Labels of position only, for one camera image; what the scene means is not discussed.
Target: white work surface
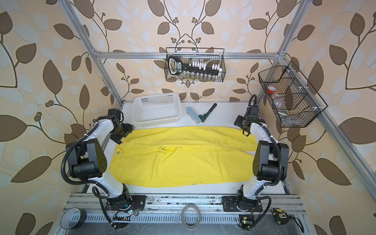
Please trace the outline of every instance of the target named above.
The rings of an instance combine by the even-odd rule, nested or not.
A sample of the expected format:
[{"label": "white work surface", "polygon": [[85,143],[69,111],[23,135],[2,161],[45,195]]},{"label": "white work surface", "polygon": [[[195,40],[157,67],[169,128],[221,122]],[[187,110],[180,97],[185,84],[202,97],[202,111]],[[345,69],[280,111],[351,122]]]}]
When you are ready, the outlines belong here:
[{"label": "white work surface", "polygon": [[[191,107],[197,115],[205,114],[214,102],[182,102],[182,116],[176,123],[168,123],[149,127],[135,126],[135,129],[146,129],[156,127],[179,127],[179,126],[226,126],[237,128],[234,125],[235,119],[238,115],[243,116],[246,112],[248,102],[217,102],[217,107],[211,112],[204,123],[196,125],[192,119],[186,114],[187,107]],[[133,103],[124,103],[122,112],[124,114],[124,123],[132,123],[132,105]],[[114,145],[108,145],[105,149],[105,154],[113,154],[115,151]],[[216,184],[204,184],[204,185],[189,185],[181,187],[168,187],[168,188],[147,188],[135,185],[127,185],[130,193],[169,193],[169,194],[236,194],[237,190],[242,184],[246,182],[235,183],[216,183]],[[270,186],[266,188],[263,194],[285,194],[285,190],[281,182],[276,186]]]}]

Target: vented panel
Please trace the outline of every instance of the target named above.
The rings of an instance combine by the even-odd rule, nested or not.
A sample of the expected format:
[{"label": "vented panel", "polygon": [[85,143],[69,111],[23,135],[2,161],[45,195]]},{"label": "vented panel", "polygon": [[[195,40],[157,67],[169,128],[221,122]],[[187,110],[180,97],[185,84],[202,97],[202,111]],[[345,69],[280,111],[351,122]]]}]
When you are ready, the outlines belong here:
[{"label": "vented panel", "polygon": [[[124,213],[118,213],[118,217],[123,217]],[[72,222],[77,222],[79,215],[74,215],[72,218]],[[196,223],[197,222],[197,215],[186,215],[185,221],[189,223]],[[86,223],[107,223],[106,218],[102,213],[88,213],[88,217],[85,221]],[[182,218],[180,214],[139,214],[138,216],[131,216],[130,217],[131,223],[181,223]],[[201,222],[206,224],[238,224],[239,223],[239,216],[238,215],[211,215],[205,214],[201,215]]]}]

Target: wallpaper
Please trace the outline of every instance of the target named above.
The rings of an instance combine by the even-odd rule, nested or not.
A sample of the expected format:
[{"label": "wallpaper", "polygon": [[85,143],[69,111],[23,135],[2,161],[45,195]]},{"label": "wallpaper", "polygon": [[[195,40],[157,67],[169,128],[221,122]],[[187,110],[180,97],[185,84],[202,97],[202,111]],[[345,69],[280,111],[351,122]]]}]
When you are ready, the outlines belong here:
[{"label": "wallpaper", "polygon": [[[162,52],[166,47],[277,52],[296,0],[72,0],[92,44],[102,52]],[[224,82],[167,78],[164,60],[104,59],[121,97],[177,92],[181,100],[239,101],[258,94],[257,73],[270,60],[225,60]],[[108,93],[103,87],[104,95]]]},{"label": "wallpaper", "polygon": [[289,146],[287,181],[301,197],[311,229],[317,235],[374,234],[376,204],[320,121],[281,128],[268,102],[260,112],[271,134]]},{"label": "wallpaper", "polygon": [[98,51],[277,52],[297,0],[71,0]]},{"label": "wallpaper", "polygon": [[[314,0],[287,53],[373,170],[375,11],[372,0]],[[376,205],[320,122],[316,119],[302,129],[281,128],[269,103],[264,104],[261,112],[268,127],[290,146],[288,182],[301,196],[316,233],[374,234]]]},{"label": "wallpaper", "polygon": [[310,8],[287,55],[319,90],[330,115],[374,172],[375,21],[375,1],[323,1]]},{"label": "wallpaper", "polygon": [[223,82],[200,82],[172,77],[165,79],[163,60],[108,59],[107,71],[124,100],[169,92],[179,93],[184,101],[240,101],[258,94],[261,87],[257,73],[270,67],[268,60],[241,60],[226,63]]},{"label": "wallpaper", "polygon": [[0,43],[1,233],[45,235],[78,190],[66,143],[118,104],[56,1],[0,1]]}]

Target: hanging wire basket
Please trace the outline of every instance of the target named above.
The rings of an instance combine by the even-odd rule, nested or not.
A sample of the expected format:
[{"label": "hanging wire basket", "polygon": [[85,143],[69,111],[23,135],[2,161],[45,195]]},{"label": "hanging wire basket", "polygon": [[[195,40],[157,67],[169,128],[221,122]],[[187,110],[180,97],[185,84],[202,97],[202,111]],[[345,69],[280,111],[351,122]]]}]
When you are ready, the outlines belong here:
[{"label": "hanging wire basket", "polygon": [[167,47],[166,80],[223,82],[226,68],[221,48]]},{"label": "hanging wire basket", "polygon": [[[296,68],[290,62],[288,66],[273,66],[258,74],[280,127],[306,127],[327,108],[325,100],[303,73],[307,84],[296,78]],[[308,89],[320,98],[320,104],[308,94]]]}]

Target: yellow pants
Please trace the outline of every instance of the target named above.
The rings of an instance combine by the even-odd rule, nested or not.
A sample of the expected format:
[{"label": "yellow pants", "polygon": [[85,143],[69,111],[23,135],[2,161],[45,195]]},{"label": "yellow pants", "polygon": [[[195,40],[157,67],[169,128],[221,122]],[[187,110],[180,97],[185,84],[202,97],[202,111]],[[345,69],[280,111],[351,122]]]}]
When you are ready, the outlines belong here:
[{"label": "yellow pants", "polygon": [[230,127],[187,126],[134,130],[117,145],[110,165],[121,183],[144,187],[248,181],[253,135]]}]

